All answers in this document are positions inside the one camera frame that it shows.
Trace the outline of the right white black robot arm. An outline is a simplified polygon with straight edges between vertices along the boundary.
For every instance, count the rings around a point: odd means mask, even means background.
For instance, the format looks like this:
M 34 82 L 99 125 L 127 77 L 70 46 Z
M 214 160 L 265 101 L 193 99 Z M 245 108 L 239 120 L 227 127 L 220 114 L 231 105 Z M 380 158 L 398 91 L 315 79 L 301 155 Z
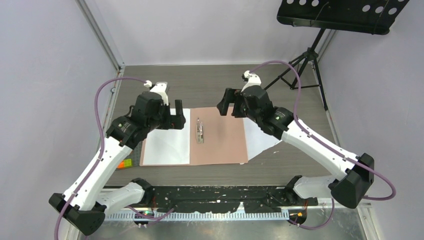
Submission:
M 265 134 L 298 148 L 330 172 L 327 177 L 302 176 L 296 180 L 285 192 L 291 205 L 299 205 L 307 198 L 333 197 L 344 207 L 355 209 L 374 183 L 372 156 L 358 156 L 338 148 L 295 118 L 290 110 L 274 106 L 260 86 L 226 88 L 216 106 L 221 116 L 227 114 L 230 104 L 233 117 L 250 119 Z

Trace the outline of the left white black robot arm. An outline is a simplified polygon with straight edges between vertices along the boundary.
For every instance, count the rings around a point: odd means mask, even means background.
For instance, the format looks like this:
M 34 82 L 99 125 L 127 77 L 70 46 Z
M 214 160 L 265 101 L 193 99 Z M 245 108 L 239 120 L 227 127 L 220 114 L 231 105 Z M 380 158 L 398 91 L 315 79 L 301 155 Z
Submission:
M 97 155 L 64 193 L 53 193 L 49 204 L 85 236 L 96 232 L 105 218 L 130 205 L 148 207 L 154 187 L 142 178 L 100 196 L 119 164 L 154 130 L 182 130 L 186 123 L 183 102 L 175 100 L 175 114 L 163 93 L 145 91 L 126 115 L 112 121 Z

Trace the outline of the white paper sheets stack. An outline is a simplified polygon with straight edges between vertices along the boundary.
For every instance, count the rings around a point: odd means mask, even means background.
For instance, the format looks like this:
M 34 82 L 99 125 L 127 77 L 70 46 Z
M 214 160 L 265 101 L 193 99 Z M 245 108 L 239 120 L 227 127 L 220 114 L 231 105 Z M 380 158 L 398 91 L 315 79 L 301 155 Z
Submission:
M 281 143 L 274 136 L 264 133 L 255 122 L 249 118 L 243 118 L 245 142 L 248 160 L 252 160 L 263 151 Z

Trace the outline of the pink paper folder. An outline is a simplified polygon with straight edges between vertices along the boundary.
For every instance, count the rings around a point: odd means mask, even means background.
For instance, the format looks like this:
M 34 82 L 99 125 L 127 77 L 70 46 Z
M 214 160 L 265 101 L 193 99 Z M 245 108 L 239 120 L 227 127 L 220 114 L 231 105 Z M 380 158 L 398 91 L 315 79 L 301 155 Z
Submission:
M 150 132 L 140 166 L 199 166 L 248 162 L 243 120 L 221 116 L 215 107 L 185 108 L 182 130 Z M 196 121 L 203 122 L 204 143 L 197 143 Z

